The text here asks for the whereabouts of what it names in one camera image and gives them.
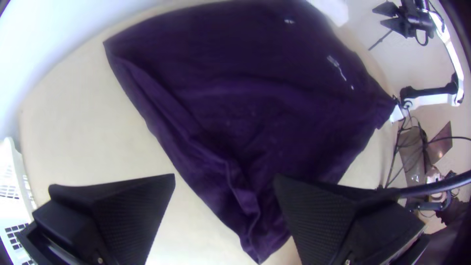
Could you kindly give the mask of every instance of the black cable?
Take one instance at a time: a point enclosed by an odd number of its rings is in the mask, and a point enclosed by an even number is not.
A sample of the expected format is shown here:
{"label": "black cable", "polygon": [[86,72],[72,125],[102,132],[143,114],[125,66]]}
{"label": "black cable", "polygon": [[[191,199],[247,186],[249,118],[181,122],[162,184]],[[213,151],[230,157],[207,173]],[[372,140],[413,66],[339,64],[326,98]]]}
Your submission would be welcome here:
{"label": "black cable", "polygon": [[417,41],[417,43],[419,43],[421,46],[424,46],[424,47],[427,46],[427,45],[428,45],[428,32],[427,32],[427,31],[425,32],[425,42],[424,42],[424,43],[421,43],[421,42],[419,41],[419,38],[417,37],[417,30],[416,30],[416,41]]}
{"label": "black cable", "polygon": [[377,42],[375,42],[369,49],[368,51],[371,51],[374,47],[376,47],[378,44],[380,44],[381,42],[383,42],[384,39],[386,39],[386,37],[389,36],[389,34],[391,34],[393,32],[393,30],[391,29],[390,31],[388,31],[388,33],[384,34],[383,37],[381,37]]}
{"label": "black cable", "polygon": [[426,216],[426,215],[424,215],[424,214],[422,213],[421,210],[419,210],[419,213],[420,213],[420,215],[422,215],[422,216],[425,217],[425,218],[432,218],[432,217],[435,216],[435,213],[433,213],[431,216]]}
{"label": "black cable", "polygon": [[454,194],[453,192],[451,192],[451,196],[452,196],[453,198],[458,197],[459,194],[460,194],[460,189],[458,189],[458,191],[456,192],[456,194]]}
{"label": "black cable", "polygon": [[[448,139],[463,139],[463,140],[471,141],[470,138],[462,137],[462,136],[448,136],[448,137],[443,137],[443,138],[434,139],[434,140],[431,140],[431,141],[429,141],[429,142],[423,144],[423,145],[420,146],[419,148],[417,148],[417,149],[412,153],[411,157],[413,157],[417,152],[419,152],[419,151],[423,150],[424,148],[426,148],[426,146],[428,146],[428,145],[431,144],[431,143],[438,142],[438,141],[443,141],[443,140],[448,140]],[[391,179],[391,181],[386,182],[384,188],[389,187],[389,185],[391,185],[391,184],[394,182],[394,180],[396,180],[396,178],[399,176],[399,174],[401,173],[401,171],[404,169],[405,164],[402,165],[402,167],[399,169],[399,171],[397,172],[397,174]]]}
{"label": "black cable", "polygon": [[453,178],[434,182],[426,185],[419,185],[407,188],[393,189],[398,190],[399,198],[420,197],[430,194],[440,193],[462,187],[471,183],[471,170],[459,174]]}
{"label": "black cable", "polygon": [[407,110],[407,112],[409,113],[409,120],[407,121],[407,117],[404,118],[404,121],[402,122],[402,125],[401,127],[397,130],[397,135],[396,135],[396,143],[394,145],[394,150],[393,150],[393,153],[392,153],[392,161],[391,161],[391,166],[389,167],[389,174],[388,174],[388,177],[386,178],[386,183],[389,183],[390,182],[390,178],[391,178],[391,174],[393,173],[393,167],[394,167],[394,162],[396,160],[396,155],[397,153],[399,152],[399,137],[401,135],[401,133],[406,130],[405,129],[405,126],[406,125],[409,125],[409,122],[412,121],[412,117],[411,117],[411,113],[409,110]]}

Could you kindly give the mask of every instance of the purple garment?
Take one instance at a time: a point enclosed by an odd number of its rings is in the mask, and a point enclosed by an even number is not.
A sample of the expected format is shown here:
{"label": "purple garment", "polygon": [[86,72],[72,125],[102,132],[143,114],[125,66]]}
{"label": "purple garment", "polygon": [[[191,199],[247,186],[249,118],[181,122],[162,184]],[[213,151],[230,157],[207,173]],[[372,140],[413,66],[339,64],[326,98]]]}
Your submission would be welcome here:
{"label": "purple garment", "polygon": [[275,174],[337,183],[395,104],[302,0],[182,9],[105,49],[181,176],[257,263],[290,236]]}

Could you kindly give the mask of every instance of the black wire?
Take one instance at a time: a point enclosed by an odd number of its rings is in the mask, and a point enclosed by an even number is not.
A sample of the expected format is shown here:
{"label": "black wire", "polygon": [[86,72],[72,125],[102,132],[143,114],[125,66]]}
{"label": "black wire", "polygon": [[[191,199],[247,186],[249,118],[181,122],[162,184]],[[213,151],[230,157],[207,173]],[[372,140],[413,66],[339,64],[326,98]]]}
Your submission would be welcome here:
{"label": "black wire", "polygon": [[[443,141],[443,140],[448,140],[448,139],[461,139],[461,140],[468,140],[471,142],[471,138],[468,138],[468,137],[463,137],[463,136],[448,136],[448,137],[442,137],[442,138],[438,138],[438,139],[434,139],[434,140],[431,140],[425,144],[423,144],[421,147],[417,148],[411,155],[411,157],[413,155],[415,155],[417,152],[423,150],[424,148],[426,148],[429,144],[431,143],[434,143],[434,142],[438,142],[438,141]],[[384,188],[387,188],[389,187],[389,185],[391,185],[393,183],[394,180],[396,180],[397,176],[399,176],[399,174],[401,173],[401,171],[404,169],[404,166],[405,165],[402,165],[402,168],[399,169],[399,171],[397,172],[397,174],[394,176],[394,178],[392,178],[391,181],[389,182],[386,182],[386,184],[384,185]]]}
{"label": "black wire", "polygon": [[388,173],[388,177],[386,178],[386,183],[389,183],[389,179],[391,178],[391,174],[393,173],[393,167],[394,167],[394,162],[396,160],[396,155],[397,153],[399,152],[399,136],[401,135],[401,133],[406,130],[404,127],[406,125],[409,125],[409,122],[412,121],[412,117],[411,117],[411,113],[409,110],[407,110],[407,112],[409,113],[409,121],[407,121],[407,117],[404,118],[404,121],[402,122],[402,125],[401,127],[397,130],[397,135],[396,135],[396,143],[394,145],[394,151],[392,153],[392,161],[391,161],[391,166],[389,167],[389,173]]}
{"label": "black wire", "polygon": [[450,193],[451,193],[451,196],[452,196],[453,198],[456,198],[456,197],[458,197],[458,194],[460,194],[460,189],[458,188],[458,191],[456,192],[456,194],[454,194],[454,193],[451,192],[451,191],[450,191]]}
{"label": "black wire", "polygon": [[391,29],[390,31],[388,31],[388,33],[384,34],[383,37],[379,38],[379,40],[377,42],[375,42],[369,49],[368,51],[371,51],[374,47],[376,47],[378,44],[380,44],[381,42],[383,42],[384,39],[386,39],[386,37],[389,36],[389,34],[391,34],[393,32],[393,30]]}
{"label": "black wire", "polygon": [[417,40],[417,43],[419,43],[421,46],[427,46],[428,45],[428,32],[426,31],[425,32],[425,42],[424,43],[421,43],[419,41],[419,38],[417,38],[417,30],[416,30],[416,40]]}
{"label": "black wire", "polygon": [[422,215],[422,216],[425,217],[425,218],[432,218],[432,217],[435,216],[435,213],[433,213],[431,216],[426,216],[426,215],[424,215],[424,214],[422,213],[421,210],[419,210],[419,213],[420,213],[420,215]]}

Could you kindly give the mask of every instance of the purple fabric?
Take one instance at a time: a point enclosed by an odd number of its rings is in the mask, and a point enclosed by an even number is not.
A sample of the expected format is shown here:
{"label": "purple fabric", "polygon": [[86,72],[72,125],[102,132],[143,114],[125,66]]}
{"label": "purple fabric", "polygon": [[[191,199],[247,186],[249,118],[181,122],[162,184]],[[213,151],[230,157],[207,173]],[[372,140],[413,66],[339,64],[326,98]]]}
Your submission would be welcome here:
{"label": "purple fabric", "polygon": [[105,49],[181,176],[257,263],[290,236],[275,174],[337,183],[395,104],[304,1],[182,9]]}

